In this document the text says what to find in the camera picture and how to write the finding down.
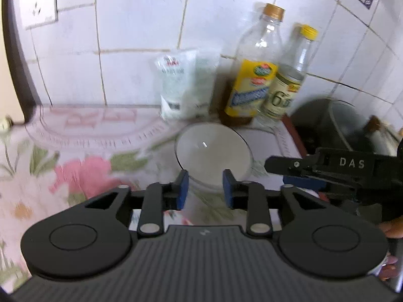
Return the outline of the right hand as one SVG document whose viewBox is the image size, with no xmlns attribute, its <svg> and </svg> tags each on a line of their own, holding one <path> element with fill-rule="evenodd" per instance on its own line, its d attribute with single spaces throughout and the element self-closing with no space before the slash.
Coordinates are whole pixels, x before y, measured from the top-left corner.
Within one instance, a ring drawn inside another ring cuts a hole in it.
<svg viewBox="0 0 403 302">
<path fill-rule="evenodd" d="M 386 221 L 378 225 L 378 227 L 383 231 L 385 236 L 389 239 L 401 239 L 403 236 L 403 219 L 402 216 L 399 218 Z M 391 278 L 397 277 L 399 275 L 399 270 L 395 265 L 398 259 L 392 256 L 390 253 L 387 254 L 387 259 L 383 265 L 379 276 L 382 281 L 389 280 Z"/>
</svg>

